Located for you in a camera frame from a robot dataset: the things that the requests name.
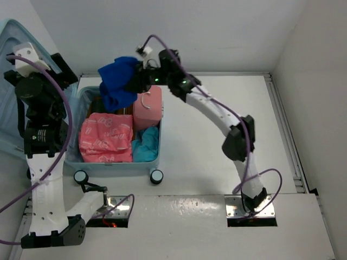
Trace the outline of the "blue cloth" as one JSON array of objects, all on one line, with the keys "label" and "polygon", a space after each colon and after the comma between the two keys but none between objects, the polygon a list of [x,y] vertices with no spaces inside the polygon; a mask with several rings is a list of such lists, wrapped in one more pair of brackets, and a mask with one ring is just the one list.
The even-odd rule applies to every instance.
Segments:
[{"label": "blue cloth", "polygon": [[125,90],[125,86],[134,76],[138,60],[135,57],[121,56],[113,63],[98,69],[101,77],[100,96],[108,112],[114,112],[132,105],[137,94]]}]

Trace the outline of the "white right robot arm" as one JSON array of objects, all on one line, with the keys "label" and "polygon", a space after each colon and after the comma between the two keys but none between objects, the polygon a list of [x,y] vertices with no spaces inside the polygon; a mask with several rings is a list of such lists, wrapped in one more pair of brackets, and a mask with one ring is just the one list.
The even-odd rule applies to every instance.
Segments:
[{"label": "white right robot arm", "polygon": [[267,191],[255,165],[254,119],[250,115],[239,116],[209,94],[199,79],[183,69],[177,50],[160,51],[158,67],[149,65],[150,47],[139,47],[136,52],[142,61],[135,66],[134,75],[125,89],[147,94],[154,85],[167,86],[172,95],[213,122],[225,137],[222,152],[235,164],[241,181],[233,193],[240,193],[245,211],[251,216],[255,215],[266,199]]}]

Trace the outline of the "turquoise cloth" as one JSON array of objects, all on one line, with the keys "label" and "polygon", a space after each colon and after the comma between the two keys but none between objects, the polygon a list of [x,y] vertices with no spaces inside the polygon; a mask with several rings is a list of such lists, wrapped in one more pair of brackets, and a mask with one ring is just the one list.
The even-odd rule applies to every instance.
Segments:
[{"label": "turquoise cloth", "polygon": [[149,127],[136,132],[132,141],[132,160],[134,163],[148,163],[158,157],[159,129]]}]

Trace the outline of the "light blue suitcase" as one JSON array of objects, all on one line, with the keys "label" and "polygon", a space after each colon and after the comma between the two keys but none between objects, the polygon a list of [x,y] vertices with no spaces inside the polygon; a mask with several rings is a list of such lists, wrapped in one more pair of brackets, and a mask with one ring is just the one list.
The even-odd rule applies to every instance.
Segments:
[{"label": "light blue suitcase", "polygon": [[[14,19],[1,21],[1,151],[21,159],[26,151],[51,154],[63,146],[68,131],[68,115],[61,95],[40,72],[32,73],[26,80],[15,69],[13,47],[32,43],[42,54],[43,60],[60,69],[51,55],[36,38]],[[78,148],[78,130],[87,116],[87,108],[98,94],[95,86],[78,91],[78,82],[63,90],[73,117],[73,130],[67,146],[65,162],[77,171],[112,171],[122,173],[148,170],[153,184],[160,184],[164,174],[158,169],[159,159],[151,162],[87,163]]]}]

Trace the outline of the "pink printed garment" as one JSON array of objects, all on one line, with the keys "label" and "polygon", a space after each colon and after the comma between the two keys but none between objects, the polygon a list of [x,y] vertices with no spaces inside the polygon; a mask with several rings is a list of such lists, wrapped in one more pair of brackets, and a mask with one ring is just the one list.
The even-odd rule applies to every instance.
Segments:
[{"label": "pink printed garment", "polygon": [[79,151],[86,163],[131,163],[133,117],[92,113],[81,126]]}]

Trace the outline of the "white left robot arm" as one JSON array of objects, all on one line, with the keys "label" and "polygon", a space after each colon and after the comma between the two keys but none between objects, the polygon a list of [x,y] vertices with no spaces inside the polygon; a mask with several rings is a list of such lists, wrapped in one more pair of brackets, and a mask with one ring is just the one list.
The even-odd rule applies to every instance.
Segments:
[{"label": "white left robot arm", "polygon": [[69,211],[63,199],[63,165],[73,132],[72,111],[63,91],[78,81],[60,54],[52,56],[60,68],[54,72],[41,59],[7,55],[22,68],[9,70],[4,78],[13,85],[18,101],[18,130],[30,172],[32,218],[29,232],[21,238],[24,249],[80,245],[86,224],[106,204],[105,187],[84,189],[83,197]]}]

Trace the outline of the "brown pants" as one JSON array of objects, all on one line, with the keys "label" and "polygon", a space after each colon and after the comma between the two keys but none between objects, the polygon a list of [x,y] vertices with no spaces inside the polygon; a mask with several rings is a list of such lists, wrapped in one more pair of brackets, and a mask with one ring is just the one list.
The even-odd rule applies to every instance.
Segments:
[{"label": "brown pants", "polygon": [[90,117],[93,113],[108,113],[108,114],[116,114],[116,115],[132,115],[133,113],[133,105],[130,105],[126,108],[117,109],[113,112],[109,112],[100,97],[96,97],[91,105],[89,106],[86,118]]}]

